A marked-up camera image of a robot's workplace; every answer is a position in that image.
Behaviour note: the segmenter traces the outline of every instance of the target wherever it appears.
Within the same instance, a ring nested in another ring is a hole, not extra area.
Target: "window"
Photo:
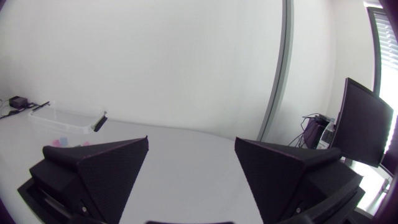
[[[386,144],[386,150],[388,150],[398,112],[398,44],[383,9],[368,7],[368,13],[375,53],[373,91],[394,109],[390,136]]]

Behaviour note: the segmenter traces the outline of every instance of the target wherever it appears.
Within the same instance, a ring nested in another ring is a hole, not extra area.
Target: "desk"
[[[108,120],[99,143],[148,135],[149,152],[120,223],[262,223],[234,141],[210,134]],[[40,223],[17,192],[42,160],[27,112],[0,120],[0,197],[16,223]]]

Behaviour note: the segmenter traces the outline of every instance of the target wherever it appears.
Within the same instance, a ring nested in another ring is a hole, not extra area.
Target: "black device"
[[[27,98],[14,96],[9,99],[9,105],[17,110],[23,109],[27,105]]]
[[[18,188],[45,223],[119,223],[148,152],[146,138],[92,146],[45,146]]]
[[[393,109],[371,90],[347,78],[331,147],[348,159],[379,166],[389,135]]]
[[[364,195],[339,149],[312,150],[236,138],[235,151],[263,222],[343,221]]]
[[[322,133],[330,121],[329,117],[322,114],[309,119],[303,133],[304,142],[309,149],[317,148]]]

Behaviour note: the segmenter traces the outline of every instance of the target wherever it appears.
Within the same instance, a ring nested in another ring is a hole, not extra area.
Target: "blue sticky note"
[[[68,139],[67,138],[60,138],[61,146],[65,147],[68,146]]]

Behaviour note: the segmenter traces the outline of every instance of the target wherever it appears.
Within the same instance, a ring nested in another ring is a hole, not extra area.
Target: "metal frame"
[[[381,86],[381,49],[380,49],[380,39],[379,32],[377,31],[376,18],[374,13],[379,13],[386,15],[386,13],[376,7],[368,7],[369,20],[371,22],[372,35],[373,35],[373,46],[374,46],[374,82],[373,82],[373,92],[377,96],[380,95]]]
[[[282,32],[280,37],[279,58],[272,86],[271,95],[269,97],[267,111],[261,124],[257,141],[265,139],[271,128],[272,120],[280,107],[280,103],[285,91],[290,58],[292,55],[294,28],[294,5],[293,0],[282,1]]]

